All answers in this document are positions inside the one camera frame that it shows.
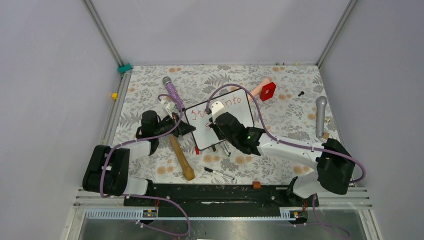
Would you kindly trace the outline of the white whiteboard black frame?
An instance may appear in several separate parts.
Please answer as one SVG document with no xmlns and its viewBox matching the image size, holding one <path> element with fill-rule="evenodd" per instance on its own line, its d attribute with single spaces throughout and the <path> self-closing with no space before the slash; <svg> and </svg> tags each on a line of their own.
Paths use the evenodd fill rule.
<svg viewBox="0 0 424 240">
<path fill-rule="evenodd" d="M 244 90 L 238 89 L 214 96 L 210 105 L 213 105 L 216 101 L 221 102 L 225 110 L 235 116 L 244 126 L 253 127 L 255 125 L 250 108 L 250 101 Z M 212 115 L 205 112 L 206 104 L 206 101 L 198 102 L 187 107 L 184 112 L 187 123 L 195 127 L 192 136 L 199 150 L 205 150 L 224 141 L 224 139 L 219 139 L 214 130 L 209 127 Z"/>
</svg>

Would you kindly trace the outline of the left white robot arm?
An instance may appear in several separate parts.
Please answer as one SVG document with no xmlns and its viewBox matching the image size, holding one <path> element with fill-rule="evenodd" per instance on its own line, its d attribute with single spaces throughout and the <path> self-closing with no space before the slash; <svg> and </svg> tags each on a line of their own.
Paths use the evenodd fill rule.
<svg viewBox="0 0 424 240">
<path fill-rule="evenodd" d="M 115 148 L 102 144 L 94 148 L 82 180 L 82 188 L 87 192 L 108 196 L 136 195 L 142 205 L 152 204 L 155 200 L 154 190 L 148 187 L 147 179 L 130 176 L 130 162 L 153 155 L 161 137 L 173 135 L 178 138 L 195 130 L 178 113 L 173 112 L 160 118 L 154 110 L 143 112 L 134 140 L 121 143 Z"/>
</svg>

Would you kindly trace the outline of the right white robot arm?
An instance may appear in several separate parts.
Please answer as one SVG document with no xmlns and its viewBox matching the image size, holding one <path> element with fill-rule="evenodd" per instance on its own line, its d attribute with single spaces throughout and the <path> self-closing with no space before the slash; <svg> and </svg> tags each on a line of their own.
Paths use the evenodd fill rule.
<svg viewBox="0 0 424 240">
<path fill-rule="evenodd" d="M 246 155 L 277 157 L 311 168 L 312 172 L 294 177 L 287 188 L 286 198 L 293 206 L 317 193 L 345 195 L 348 191 L 355 163 L 338 140 L 312 144 L 278 139 L 263 128 L 244 126 L 229 112 L 213 114 L 211 126 L 220 140 Z"/>
</svg>

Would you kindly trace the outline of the green capped marker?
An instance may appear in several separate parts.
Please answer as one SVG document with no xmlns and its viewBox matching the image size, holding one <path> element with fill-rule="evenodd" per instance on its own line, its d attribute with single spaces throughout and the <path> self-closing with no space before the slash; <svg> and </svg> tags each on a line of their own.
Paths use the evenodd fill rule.
<svg viewBox="0 0 424 240">
<path fill-rule="evenodd" d="M 229 152 L 229 150 L 228 150 L 228 148 L 226 147 L 226 145 L 222 143 L 222 144 L 221 144 L 221 146 L 222 146 L 222 148 L 224 149 L 225 154 L 226 154 L 228 157 L 230 157 L 230 156 L 231 156 L 231 153 Z"/>
</svg>

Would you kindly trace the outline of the purple glitter microphone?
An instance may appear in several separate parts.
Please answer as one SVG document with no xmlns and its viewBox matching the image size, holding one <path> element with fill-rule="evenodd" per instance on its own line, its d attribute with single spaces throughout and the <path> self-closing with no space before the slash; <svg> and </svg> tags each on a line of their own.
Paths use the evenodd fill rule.
<svg viewBox="0 0 424 240">
<path fill-rule="evenodd" d="M 162 83 L 164 84 L 164 86 L 165 86 L 167 92 L 169 93 L 169 95 L 171 97 L 173 97 L 173 99 L 176 101 L 176 104 L 179 107 L 179 109 L 182 110 L 182 111 L 185 111 L 186 108 L 185 108 L 185 106 L 183 104 L 183 101 L 180 98 L 180 96 L 179 96 L 179 94 L 178 94 L 175 86 L 172 83 L 172 79 L 170 77 L 168 77 L 168 76 L 165 76 L 162 79 Z"/>
</svg>

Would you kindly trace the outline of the black capped marker front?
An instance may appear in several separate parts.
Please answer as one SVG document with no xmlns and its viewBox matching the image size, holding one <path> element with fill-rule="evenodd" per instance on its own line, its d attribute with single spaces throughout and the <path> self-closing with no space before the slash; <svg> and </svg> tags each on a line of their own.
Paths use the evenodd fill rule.
<svg viewBox="0 0 424 240">
<path fill-rule="evenodd" d="M 221 177 L 223 177 L 223 178 L 230 179 L 230 180 L 232 180 L 232 181 L 234 181 L 234 180 L 235 180 L 235 178 L 234 178 L 233 176 L 230 176 L 230 175 L 224 174 L 224 173 L 222 173 L 222 172 L 219 172 L 219 171 L 213 170 L 213 169 L 208 168 L 208 167 L 204 167 L 204 170 L 205 170 L 206 172 L 208 172 L 208 173 L 213 173 L 213 174 L 219 175 L 219 176 L 221 176 Z"/>
</svg>

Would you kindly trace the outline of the red square block with hole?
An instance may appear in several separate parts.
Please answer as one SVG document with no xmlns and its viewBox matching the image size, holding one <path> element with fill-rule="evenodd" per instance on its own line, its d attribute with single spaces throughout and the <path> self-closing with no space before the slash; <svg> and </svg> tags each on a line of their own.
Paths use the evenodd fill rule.
<svg viewBox="0 0 424 240">
<path fill-rule="evenodd" d="M 270 83 L 264 85 L 262 87 L 260 95 L 259 95 L 260 100 L 265 102 L 265 101 L 271 99 L 274 96 L 276 87 L 277 86 L 274 82 L 270 82 Z"/>
</svg>

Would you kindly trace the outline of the pink toy microphone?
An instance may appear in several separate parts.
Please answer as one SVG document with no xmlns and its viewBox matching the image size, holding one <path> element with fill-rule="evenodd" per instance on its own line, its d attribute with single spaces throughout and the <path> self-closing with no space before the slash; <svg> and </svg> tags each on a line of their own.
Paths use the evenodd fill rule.
<svg viewBox="0 0 424 240">
<path fill-rule="evenodd" d="M 262 91 L 262 88 L 271 83 L 273 81 L 273 79 L 270 76 L 265 77 L 261 83 L 255 87 L 253 90 L 250 91 L 250 94 L 255 98 L 257 95 L 259 95 Z"/>
</svg>

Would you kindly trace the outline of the small brown wooden cube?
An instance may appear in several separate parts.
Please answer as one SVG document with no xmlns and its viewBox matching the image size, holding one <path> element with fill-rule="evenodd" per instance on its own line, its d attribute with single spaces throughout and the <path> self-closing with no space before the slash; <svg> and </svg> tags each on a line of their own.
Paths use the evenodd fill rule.
<svg viewBox="0 0 424 240">
<path fill-rule="evenodd" d="M 257 189 L 261 189 L 261 182 L 260 181 L 253 181 L 252 182 L 252 188 L 257 190 Z"/>
</svg>

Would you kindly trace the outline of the small yellow cube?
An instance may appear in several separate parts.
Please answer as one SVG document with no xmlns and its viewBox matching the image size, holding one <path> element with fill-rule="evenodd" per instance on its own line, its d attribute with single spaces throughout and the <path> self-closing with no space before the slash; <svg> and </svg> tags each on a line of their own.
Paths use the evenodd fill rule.
<svg viewBox="0 0 424 240">
<path fill-rule="evenodd" d="M 112 95 L 111 95 L 111 97 L 112 97 L 112 99 L 113 100 L 117 100 L 118 99 L 118 93 L 113 93 Z"/>
</svg>

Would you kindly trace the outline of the teal corner clip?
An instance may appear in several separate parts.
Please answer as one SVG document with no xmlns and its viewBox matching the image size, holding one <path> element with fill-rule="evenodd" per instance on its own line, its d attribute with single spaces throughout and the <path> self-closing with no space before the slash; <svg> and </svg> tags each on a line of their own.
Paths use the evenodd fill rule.
<svg viewBox="0 0 424 240">
<path fill-rule="evenodd" d="M 131 70 L 132 68 L 133 68 L 133 67 L 132 67 L 132 65 L 131 65 L 130 63 L 127 63 L 127 64 L 125 64 L 125 65 L 123 65 L 123 66 L 118 67 L 118 68 L 117 68 L 117 71 L 118 71 L 120 74 L 123 74 L 123 73 L 125 73 L 125 72 L 127 72 L 127 71 Z"/>
</svg>

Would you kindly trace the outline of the silver grey microphone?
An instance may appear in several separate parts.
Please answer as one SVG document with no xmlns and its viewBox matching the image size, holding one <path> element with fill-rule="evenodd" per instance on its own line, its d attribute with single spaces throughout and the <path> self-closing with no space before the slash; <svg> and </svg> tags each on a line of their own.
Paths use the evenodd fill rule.
<svg viewBox="0 0 424 240">
<path fill-rule="evenodd" d="M 316 101 L 316 128 L 315 134 L 317 138 L 322 138 L 324 135 L 325 111 L 328 100 L 325 96 L 319 96 Z"/>
</svg>

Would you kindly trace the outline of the small tan wooden block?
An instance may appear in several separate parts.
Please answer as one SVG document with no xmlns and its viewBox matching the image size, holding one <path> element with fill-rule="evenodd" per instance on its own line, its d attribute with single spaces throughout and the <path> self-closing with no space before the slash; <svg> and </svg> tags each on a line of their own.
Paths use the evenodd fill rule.
<svg viewBox="0 0 424 240">
<path fill-rule="evenodd" d="M 329 132 L 324 132 L 323 135 L 322 135 L 322 138 L 324 140 L 328 140 L 330 138 L 330 136 L 331 136 L 331 134 Z"/>
</svg>

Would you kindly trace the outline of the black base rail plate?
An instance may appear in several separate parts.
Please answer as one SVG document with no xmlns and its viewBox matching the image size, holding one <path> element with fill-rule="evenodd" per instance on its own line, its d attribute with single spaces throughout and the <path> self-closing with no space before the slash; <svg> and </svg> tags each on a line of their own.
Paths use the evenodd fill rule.
<svg viewBox="0 0 424 240">
<path fill-rule="evenodd" d="M 129 197 L 126 207 L 152 207 L 159 217 L 183 217 L 167 200 L 178 204 L 191 218 L 278 217 L 280 208 L 319 206 L 318 198 L 301 199 L 287 193 L 290 186 L 148 183 L 148 198 Z"/>
</svg>

